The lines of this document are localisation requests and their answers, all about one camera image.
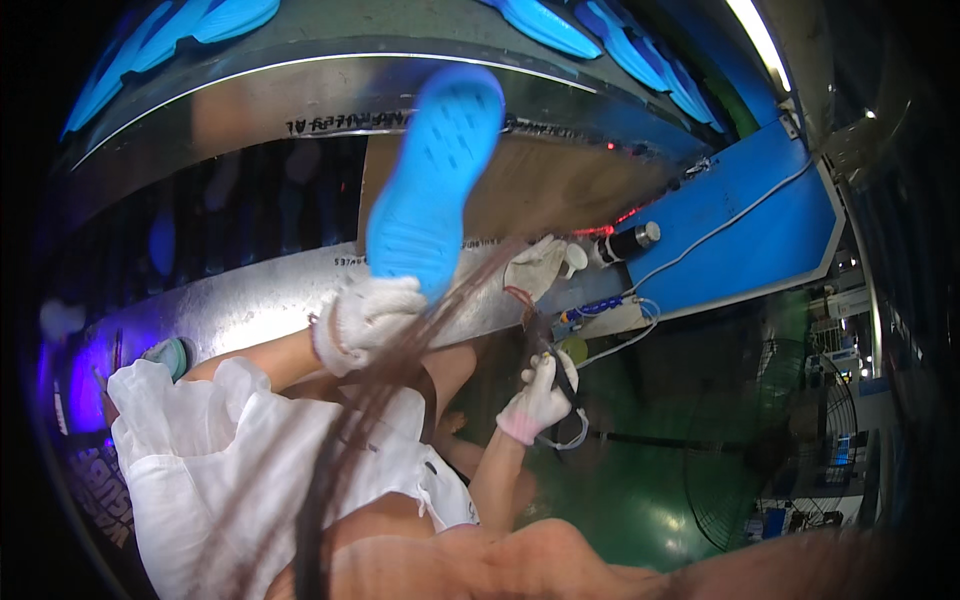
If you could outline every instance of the industrial fan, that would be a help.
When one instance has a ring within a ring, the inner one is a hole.
[[[821,376],[803,381],[803,345],[768,340],[740,395],[697,403],[684,485],[698,529],[718,549],[748,542],[751,515],[789,517],[791,531],[834,522],[856,463],[856,413],[839,371],[819,359]]]

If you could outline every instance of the cylindrical sensor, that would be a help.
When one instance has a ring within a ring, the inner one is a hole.
[[[640,254],[660,239],[660,226],[651,221],[598,239],[593,243],[590,259],[600,267],[609,267],[616,262]]]

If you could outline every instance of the white cotton glove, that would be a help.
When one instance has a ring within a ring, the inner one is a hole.
[[[354,281],[313,322],[313,348],[338,377],[363,369],[384,342],[426,308],[416,277]]]
[[[564,363],[564,371],[573,391],[580,385],[580,376],[573,361],[562,350],[557,350]],[[511,438],[521,444],[532,445],[539,432],[559,421],[570,412],[570,401],[553,382],[557,374],[557,361],[553,356],[535,354],[530,366],[520,374],[527,384],[510,404],[496,416],[496,424]]]

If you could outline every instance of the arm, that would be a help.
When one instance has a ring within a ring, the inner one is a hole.
[[[468,490],[485,528],[507,535],[514,528],[514,490],[527,446],[499,427],[493,432]]]
[[[372,352],[412,322],[425,306],[426,298],[415,277],[357,281],[324,307],[313,326],[203,361],[184,378],[212,379],[220,363],[234,356],[243,356],[264,371],[275,392],[320,369],[343,377],[366,367]]]
[[[187,381],[211,380],[220,363],[242,356],[270,377],[271,389],[278,392],[298,379],[324,367],[313,351],[310,329],[285,335],[249,348],[227,352],[203,361],[183,376]]]
[[[558,356],[576,390],[579,377],[573,361],[562,352]],[[497,533],[508,534],[513,529],[511,506],[526,446],[533,444],[539,432],[562,419],[571,408],[564,394],[553,389],[556,360],[550,355],[535,355],[530,365],[533,369],[520,374],[526,387],[496,416],[496,431],[468,488],[481,524]]]

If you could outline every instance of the purple light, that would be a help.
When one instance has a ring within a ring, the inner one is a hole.
[[[112,344],[106,340],[91,340],[89,346],[80,348],[70,370],[70,396],[67,422],[71,432],[86,433],[107,426],[103,404],[100,401],[100,386],[93,377],[91,367],[96,366],[103,377],[112,373]]]

